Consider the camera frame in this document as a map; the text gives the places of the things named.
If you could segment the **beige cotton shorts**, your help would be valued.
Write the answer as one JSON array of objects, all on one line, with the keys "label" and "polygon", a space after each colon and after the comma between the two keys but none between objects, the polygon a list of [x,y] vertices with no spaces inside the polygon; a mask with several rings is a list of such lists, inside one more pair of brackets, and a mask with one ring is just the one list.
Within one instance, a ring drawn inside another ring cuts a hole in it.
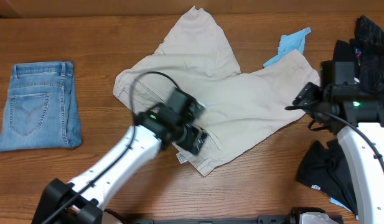
[{"label": "beige cotton shorts", "polygon": [[197,155],[180,153],[205,176],[299,119],[303,112],[287,106],[310,82],[319,83],[319,75],[297,50],[242,73],[222,28],[192,8],[152,55],[116,77],[113,94],[135,112],[166,100],[175,86],[202,102],[197,125],[207,140]]}]

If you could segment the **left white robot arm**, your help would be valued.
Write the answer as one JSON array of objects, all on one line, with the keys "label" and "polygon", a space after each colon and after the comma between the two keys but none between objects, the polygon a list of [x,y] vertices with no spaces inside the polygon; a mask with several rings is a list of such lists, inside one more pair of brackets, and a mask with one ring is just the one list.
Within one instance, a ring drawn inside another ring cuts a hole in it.
[{"label": "left white robot arm", "polygon": [[174,143],[197,155],[207,132],[194,124],[205,105],[175,88],[164,103],[134,116],[121,141],[69,183],[54,179],[44,189],[33,223],[102,223],[118,190],[145,163]]}]

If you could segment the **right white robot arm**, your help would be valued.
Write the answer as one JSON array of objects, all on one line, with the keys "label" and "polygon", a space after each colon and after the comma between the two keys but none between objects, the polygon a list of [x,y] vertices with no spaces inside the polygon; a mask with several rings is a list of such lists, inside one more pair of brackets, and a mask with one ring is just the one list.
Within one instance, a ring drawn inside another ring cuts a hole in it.
[{"label": "right white robot arm", "polygon": [[321,83],[311,82],[287,107],[303,110],[337,136],[349,167],[360,223],[384,223],[384,109],[356,78],[357,57],[339,40],[321,62]]}]

